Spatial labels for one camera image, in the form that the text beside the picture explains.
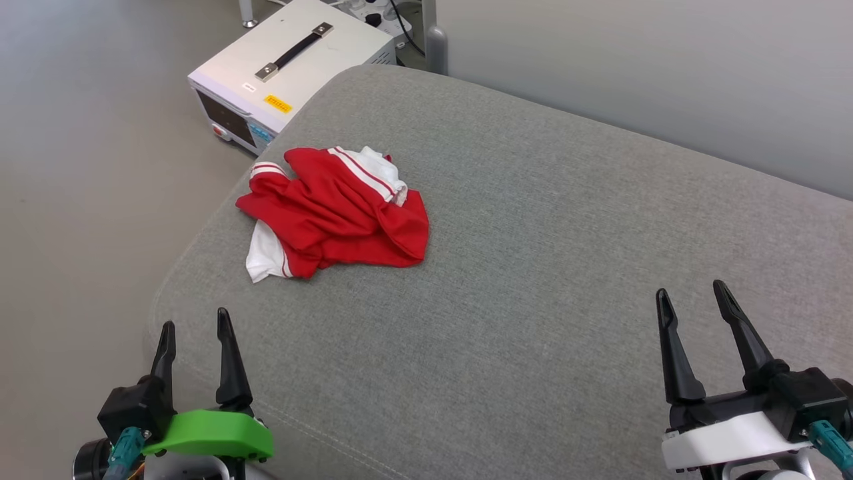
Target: white wall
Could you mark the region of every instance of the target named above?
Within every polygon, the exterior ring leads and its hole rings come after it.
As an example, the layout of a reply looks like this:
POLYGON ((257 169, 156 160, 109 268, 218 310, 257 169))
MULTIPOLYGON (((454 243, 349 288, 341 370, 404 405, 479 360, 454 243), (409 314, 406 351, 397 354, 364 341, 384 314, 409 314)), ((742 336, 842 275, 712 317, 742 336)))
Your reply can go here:
POLYGON ((448 73, 853 199, 853 0, 435 0, 448 73))

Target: metal table leg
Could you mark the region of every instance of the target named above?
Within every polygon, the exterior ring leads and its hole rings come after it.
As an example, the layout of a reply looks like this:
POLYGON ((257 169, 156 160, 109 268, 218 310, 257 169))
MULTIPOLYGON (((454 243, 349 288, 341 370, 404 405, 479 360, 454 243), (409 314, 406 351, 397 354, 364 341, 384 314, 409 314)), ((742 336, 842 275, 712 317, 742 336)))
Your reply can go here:
POLYGON ((252 28, 258 24, 252 12, 252 0, 238 0, 240 2, 240 16, 243 18, 243 26, 252 28))

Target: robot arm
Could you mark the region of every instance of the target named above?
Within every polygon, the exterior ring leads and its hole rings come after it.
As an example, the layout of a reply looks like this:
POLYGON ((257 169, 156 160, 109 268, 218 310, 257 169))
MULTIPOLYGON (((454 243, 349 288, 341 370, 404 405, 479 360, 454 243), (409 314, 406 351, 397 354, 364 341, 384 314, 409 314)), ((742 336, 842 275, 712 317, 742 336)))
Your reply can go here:
MULTIPOLYGON (((773 357, 722 280, 714 281, 714 294, 734 334, 745 389, 711 397, 693 375, 666 290, 655 296, 664 388, 671 405, 670 428, 662 444, 667 468, 698 470, 702 478, 728 480, 733 466, 773 460, 789 477, 798 473, 814 480, 805 455, 813 445, 839 468, 847 460, 833 458, 826 453, 829 448, 853 462, 853 450, 846 443, 853 438, 853 387, 814 367, 791 372, 785 361, 773 357), (843 441, 824 440, 836 438, 833 435, 843 441)), ((767 478, 780 471, 767 472, 767 478)))
POLYGON ((168 478, 171 473, 177 478, 187 469, 211 474, 224 469, 228 477, 244 480, 247 462, 264 462, 273 455, 272 434, 252 411, 252 390, 224 308, 218 309, 217 337, 222 343, 216 391, 219 408, 175 412, 171 397, 175 325, 166 322, 151 373, 136 385, 113 389, 98 413, 107 438, 86 443, 79 450, 74 460, 75 480, 124 480, 145 457, 150 459, 145 462, 145 478, 168 478))

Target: display screen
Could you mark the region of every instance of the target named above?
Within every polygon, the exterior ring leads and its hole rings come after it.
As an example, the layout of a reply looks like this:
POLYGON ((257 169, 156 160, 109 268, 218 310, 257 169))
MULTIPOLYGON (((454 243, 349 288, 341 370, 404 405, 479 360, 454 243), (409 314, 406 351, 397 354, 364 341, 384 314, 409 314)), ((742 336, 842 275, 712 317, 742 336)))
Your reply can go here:
POLYGON ((217 122, 222 128, 231 132, 232 135, 246 140, 253 147, 256 146, 254 139, 252 139, 252 133, 249 131, 249 125, 243 117, 200 91, 198 93, 201 104, 204 105, 207 116, 211 120, 217 122))

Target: sofa cushion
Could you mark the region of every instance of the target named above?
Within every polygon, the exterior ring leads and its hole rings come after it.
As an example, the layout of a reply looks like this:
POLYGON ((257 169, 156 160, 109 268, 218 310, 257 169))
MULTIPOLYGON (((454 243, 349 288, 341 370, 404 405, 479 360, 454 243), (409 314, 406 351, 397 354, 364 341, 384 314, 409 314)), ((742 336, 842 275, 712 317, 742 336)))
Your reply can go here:
POLYGON ((660 287, 709 395, 743 373, 714 278, 792 368, 853 378, 851 202, 400 67, 333 79, 261 160, 335 145, 421 191, 423 264, 252 284, 244 177, 148 325, 149 354, 177 325, 176 405, 210 407, 230 310, 282 478, 661 478, 660 287))

